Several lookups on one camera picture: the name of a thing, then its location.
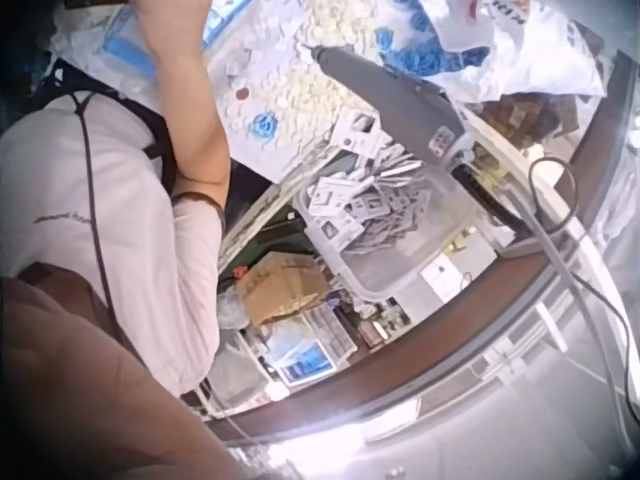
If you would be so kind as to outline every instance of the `red dot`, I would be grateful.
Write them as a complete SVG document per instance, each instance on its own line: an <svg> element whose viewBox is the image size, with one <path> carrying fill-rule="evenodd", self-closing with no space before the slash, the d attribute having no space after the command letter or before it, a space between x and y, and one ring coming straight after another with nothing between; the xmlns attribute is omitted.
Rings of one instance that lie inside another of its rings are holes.
<svg viewBox="0 0 640 480"><path fill-rule="evenodd" d="M249 98L249 89L245 87L238 90L236 92L236 98L238 100L246 100L247 98Z"/></svg>

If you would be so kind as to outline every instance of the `gray cable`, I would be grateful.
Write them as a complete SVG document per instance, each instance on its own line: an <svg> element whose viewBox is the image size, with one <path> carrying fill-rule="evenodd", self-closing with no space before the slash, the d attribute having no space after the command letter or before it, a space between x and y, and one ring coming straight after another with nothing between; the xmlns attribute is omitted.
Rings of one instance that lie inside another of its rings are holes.
<svg viewBox="0 0 640 480"><path fill-rule="evenodd" d="M587 324L587 328L589 328L591 335L596 341L596 345L598 347L599 353L602 356L602 360L605 366L605 378L607 379L607 385L609 386L609 393L611 394L613 406L616 414L616 429L618 430L618 435L621 439L621 444L624 448L625 454L629 456L629 458L635 457L635 447L633 442L631 441L631 437L629 436L629 432L627 430L627 425L624 420L624 415L622 413L622 405L620 404L620 400L618 398L615 383L613 380L613 370L611 359L609 358L609 354L607 353L607 349L602 340L602 336L598 331L598 327L593 317L591 316L591 312L587 308L587 304L582 297L580 292L580 288L576 283L576 280L573 278L573 275L569 271L569 267L565 263L564 259L558 252L558 249L549 238L549 235L545 231L545 229L540 225L535 215L529 211L529 208L520 200L518 195L516 195L512 191L506 192L507 197L513 205L516 207L520 215L522 215L523 220L527 223L533 234L536 236L538 241L540 242L540 246L544 250L545 254L551 261L551 264L556 269L560 276L560 280L564 283L567 289L573 295L576 304L580 310L580 313L584 317L585 323Z"/></svg>

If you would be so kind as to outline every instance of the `hand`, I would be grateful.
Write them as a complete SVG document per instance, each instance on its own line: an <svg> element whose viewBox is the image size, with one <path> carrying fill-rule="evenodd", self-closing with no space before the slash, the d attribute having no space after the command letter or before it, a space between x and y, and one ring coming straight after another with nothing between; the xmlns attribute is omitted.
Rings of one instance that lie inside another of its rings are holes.
<svg viewBox="0 0 640 480"><path fill-rule="evenodd" d="M156 63L202 58L211 0L138 0L138 22Z"/></svg>

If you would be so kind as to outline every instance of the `cardboard box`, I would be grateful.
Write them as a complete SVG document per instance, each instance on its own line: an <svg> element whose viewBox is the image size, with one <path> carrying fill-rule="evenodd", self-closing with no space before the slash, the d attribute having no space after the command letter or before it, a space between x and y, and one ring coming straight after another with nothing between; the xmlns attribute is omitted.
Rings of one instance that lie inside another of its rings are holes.
<svg viewBox="0 0 640 480"><path fill-rule="evenodd" d="M286 318L318 304L329 284L309 255L268 253L242 277L238 293L251 323Z"/></svg>

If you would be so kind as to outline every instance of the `white t-shirt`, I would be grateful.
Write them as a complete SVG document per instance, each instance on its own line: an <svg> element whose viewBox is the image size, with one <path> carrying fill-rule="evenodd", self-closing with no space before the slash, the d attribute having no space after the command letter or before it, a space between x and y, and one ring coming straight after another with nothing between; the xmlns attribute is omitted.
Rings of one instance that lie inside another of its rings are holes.
<svg viewBox="0 0 640 480"><path fill-rule="evenodd" d="M2 274L15 277L35 262L48 263L78 273L105 301L74 111L71 98L63 97L0 140ZM153 136L123 106L94 96L85 118L118 323L153 376L174 395L186 393L205 378L219 345L221 219L206 202L172 206L142 151Z"/></svg>

